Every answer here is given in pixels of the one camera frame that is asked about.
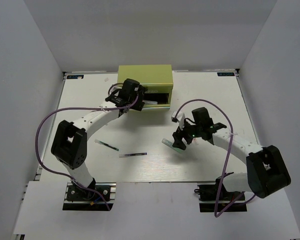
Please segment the purple tip pen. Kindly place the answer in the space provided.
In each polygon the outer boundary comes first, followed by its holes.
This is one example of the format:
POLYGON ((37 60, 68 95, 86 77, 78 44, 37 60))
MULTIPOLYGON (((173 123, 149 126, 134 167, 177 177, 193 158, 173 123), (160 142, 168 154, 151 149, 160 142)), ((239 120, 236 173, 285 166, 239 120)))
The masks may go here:
POLYGON ((138 157, 138 156, 146 156, 146 152, 138 152, 138 153, 124 153, 120 154, 119 158, 128 158, 128 157, 138 157))

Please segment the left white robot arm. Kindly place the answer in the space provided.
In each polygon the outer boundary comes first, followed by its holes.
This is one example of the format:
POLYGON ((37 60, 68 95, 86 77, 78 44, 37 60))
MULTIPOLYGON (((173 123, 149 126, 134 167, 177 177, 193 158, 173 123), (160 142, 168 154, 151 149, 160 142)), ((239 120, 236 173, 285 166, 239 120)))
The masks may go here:
POLYGON ((78 193, 86 200, 96 194, 96 181, 85 164, 88 155, 88 140, 103 126, 118 119, 130 109, 141 111, 144 107, 144 95, 148 90, 138 81, 127 78, 121 88, 111 92, 104 102, 83 117, 58 124, 53 139, 51 153, 62 163, 71 176, 71 182, 78 193))

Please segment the green tip pen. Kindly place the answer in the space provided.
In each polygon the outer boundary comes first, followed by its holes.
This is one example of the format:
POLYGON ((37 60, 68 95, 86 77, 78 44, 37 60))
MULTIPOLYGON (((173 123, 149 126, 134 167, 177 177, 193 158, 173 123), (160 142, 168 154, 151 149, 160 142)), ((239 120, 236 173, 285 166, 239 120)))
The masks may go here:
POLYGON ((110 149, 112 149, 112 150, 115 150, 115 151, 117 151, 117 152, 120 151, 117 147, 115 147, 115 146, 113 146, 113 145, 111 145, 111 144, 108 144, 108 143, 106 143, 106 142, 103 142, 103 141, 101 141, 101 140, 95 139, 94 142, 97 143, 97 144, 103 145, 103 146, 105 146, 105 147, 107 147, 107 148, 110 148, 110 149))

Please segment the green highlighter marker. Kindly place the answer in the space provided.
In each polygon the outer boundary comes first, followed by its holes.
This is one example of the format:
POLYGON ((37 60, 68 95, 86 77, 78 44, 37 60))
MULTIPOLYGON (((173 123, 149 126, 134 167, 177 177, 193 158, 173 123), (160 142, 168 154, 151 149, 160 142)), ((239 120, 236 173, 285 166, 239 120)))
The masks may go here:
POLYGON ((176 147, 173 147, 173 143, 171 141, 169 141, 168 139, 166 138, 163 138, 162 141, 161 141, 165 146, 169 147, 170 149, 178 152, 178 153, 182 153, 183 150, 182 149, 179 149, 179 148, 176 148, 176 147))

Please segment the orange cap marker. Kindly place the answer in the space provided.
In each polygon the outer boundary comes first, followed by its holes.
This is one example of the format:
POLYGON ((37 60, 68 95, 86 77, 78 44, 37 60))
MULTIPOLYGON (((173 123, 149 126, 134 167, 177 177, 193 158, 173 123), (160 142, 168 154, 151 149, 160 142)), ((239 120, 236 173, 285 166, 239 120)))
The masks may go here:
POLYGON ((145 105, 157 105, 157 101, 143 100, 145 105))

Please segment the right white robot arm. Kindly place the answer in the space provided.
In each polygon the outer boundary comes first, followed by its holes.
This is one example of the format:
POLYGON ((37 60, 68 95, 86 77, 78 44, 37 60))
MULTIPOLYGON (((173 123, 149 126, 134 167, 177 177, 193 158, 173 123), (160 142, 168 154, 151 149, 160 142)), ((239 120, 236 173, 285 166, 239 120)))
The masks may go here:
POLYGON ((214 123, 205 107, 193 110, 192 116, 193 121, 187 121, 182 112, 172 114, 172 122, 178 123, 172 134, 174 148, 185 150, 193 139, 201 138, 230 151, 246 166, 246 172, 227 173, 216 179, 217 183, 222 182, 215 187, 219 198, 226 200, 234 192, 251 192, 263 199, 291 184, 290 174, 277 147, 261 146, 231 133, 226 125, 214 123))

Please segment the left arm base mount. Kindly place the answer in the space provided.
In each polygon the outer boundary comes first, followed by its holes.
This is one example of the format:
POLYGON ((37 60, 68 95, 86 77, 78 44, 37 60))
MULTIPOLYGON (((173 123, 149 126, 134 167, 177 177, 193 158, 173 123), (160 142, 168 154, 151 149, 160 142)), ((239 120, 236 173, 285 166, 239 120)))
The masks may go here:
POLYGON ((109 208, 97 193, 89 192, 89 194, 86 194, 86 192, 80 190, 77 185, 68 182, 65 189, 62 210, 88 212, 104 212, 111 210, 115 202, 116 184, 96 183, 95 190, 103 196, 109 208))

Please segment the toolbox drawer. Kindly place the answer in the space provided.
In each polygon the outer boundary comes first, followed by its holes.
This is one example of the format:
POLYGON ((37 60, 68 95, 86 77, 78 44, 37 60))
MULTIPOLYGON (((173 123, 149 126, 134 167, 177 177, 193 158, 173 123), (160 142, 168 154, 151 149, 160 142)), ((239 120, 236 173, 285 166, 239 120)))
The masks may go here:
POLYGON ((157 102, 157 105, 144 104, 143 111, 165 111, 171 107, 171 96, 169 93, 145 93, 143 100, 157 102))

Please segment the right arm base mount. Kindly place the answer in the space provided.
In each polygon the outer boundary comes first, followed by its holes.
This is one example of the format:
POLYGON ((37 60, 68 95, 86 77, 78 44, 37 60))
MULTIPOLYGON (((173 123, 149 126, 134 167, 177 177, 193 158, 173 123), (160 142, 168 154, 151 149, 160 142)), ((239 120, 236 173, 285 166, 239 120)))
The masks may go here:
MULTIPOLYGON (((198 196, 199 210, 201 213, 213 213, 215 209, 215 201, 217 197, 218 187, 216 184, 199 184, 194 189, 194 194, 198 196)), ((221 193, 218 201, 217 211, 220 212, 230 202, 232 202, 240 192, 228 192, 224 187, 221 188, 221 193)), ((241 196, 226 212, 246 212, 245 196, 241 196)))

